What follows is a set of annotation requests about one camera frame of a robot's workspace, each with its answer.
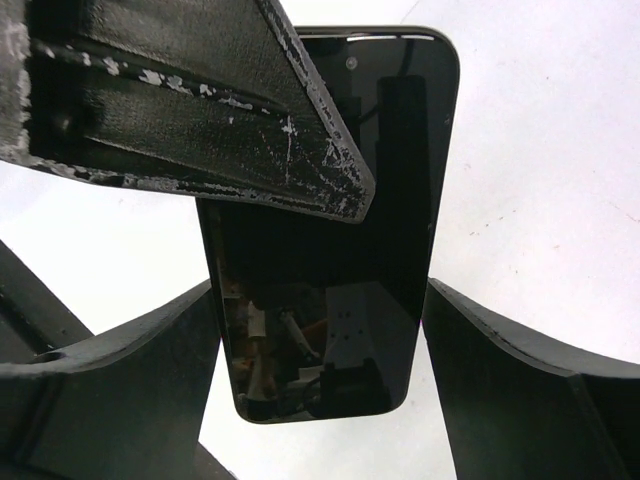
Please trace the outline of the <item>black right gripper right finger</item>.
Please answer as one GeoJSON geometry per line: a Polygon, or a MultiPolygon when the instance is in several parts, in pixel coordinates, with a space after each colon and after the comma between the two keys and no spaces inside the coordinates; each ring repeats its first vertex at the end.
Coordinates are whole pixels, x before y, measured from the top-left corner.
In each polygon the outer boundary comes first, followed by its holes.
{"type": "Polygon", "coordinates": [[[459,479],[636,479],[639,367],[432,279],[424,334],[459,479]]]}

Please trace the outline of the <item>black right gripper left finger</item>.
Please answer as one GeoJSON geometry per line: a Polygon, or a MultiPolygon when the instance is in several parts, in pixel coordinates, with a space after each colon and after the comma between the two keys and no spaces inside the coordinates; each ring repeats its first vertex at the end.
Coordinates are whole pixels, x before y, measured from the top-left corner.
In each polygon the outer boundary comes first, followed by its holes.
{"type": "Polygon", "coordinates": [[[192,479],[219,334],[202,283],[100,335],[1,367],[5,479],[192,479]]]}

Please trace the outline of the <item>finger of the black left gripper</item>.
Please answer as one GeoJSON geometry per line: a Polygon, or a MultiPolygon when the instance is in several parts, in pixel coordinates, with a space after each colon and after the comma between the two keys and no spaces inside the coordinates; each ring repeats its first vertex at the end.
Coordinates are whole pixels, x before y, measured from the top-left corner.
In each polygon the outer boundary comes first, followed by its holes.
{"type": "Polygon", "coordinates": [[[361,222],[375,179],[277,1],[5,1],[1,158],[361,222]]]}

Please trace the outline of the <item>black phone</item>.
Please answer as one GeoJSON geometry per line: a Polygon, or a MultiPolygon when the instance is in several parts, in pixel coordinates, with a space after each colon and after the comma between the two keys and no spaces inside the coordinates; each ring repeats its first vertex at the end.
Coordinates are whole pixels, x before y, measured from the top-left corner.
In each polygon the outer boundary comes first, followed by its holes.
{"type": "Polygon", "coordinates": [[[459,87],[425,27],[306,27],[302,38],[376,181],[358,224],[196,204],[238,415],[381,415],[408,392],[459,87]]]}

